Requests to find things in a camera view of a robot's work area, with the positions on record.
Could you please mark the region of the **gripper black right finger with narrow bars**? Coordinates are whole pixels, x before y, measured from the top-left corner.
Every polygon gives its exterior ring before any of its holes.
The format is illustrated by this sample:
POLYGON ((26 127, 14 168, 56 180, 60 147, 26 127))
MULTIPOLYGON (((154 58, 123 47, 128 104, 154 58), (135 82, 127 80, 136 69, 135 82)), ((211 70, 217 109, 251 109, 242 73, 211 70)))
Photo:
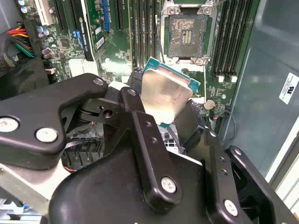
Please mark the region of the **gripper black right finger with narrow bars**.
POLYGON ((224 149, 188 100, 175 118, 185 153, 204 167, 206 213, 214 224, 297 224, 297 218, 238 147, 224 149))

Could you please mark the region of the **gripper black left finger with wide plate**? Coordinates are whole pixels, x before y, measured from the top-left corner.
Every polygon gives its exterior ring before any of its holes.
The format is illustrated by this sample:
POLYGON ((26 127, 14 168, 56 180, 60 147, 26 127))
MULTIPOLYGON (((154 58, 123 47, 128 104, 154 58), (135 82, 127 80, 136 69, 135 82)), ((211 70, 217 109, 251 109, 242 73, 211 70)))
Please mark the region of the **gripper black left finger with wide plate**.
MULTIPOLYGON (((105 81, 86 73, 1 101, 0 161, 36 170, 57 165, 66 146, 61 111, 103 97, 107 90, 105 81)), ((146 203, 154 211, 166 213, 182 199, 182 188, 170 155, 139 94, 123 87, 118 101, 121 122, 105 144, 108 154, 102 159, 130 148, 146 203)))

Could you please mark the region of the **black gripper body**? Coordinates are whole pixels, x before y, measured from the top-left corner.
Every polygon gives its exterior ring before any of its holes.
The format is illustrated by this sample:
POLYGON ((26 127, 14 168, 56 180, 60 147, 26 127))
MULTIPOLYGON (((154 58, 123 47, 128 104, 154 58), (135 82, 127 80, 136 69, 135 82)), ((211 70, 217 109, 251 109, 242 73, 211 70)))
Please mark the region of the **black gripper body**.
POLYGON ((183 198, 166 214, 155 212, 143 195, 130 148, 101 159, 64 179, 50 201, 52 224, 205 224, 203 167, 170 153, 183 198))

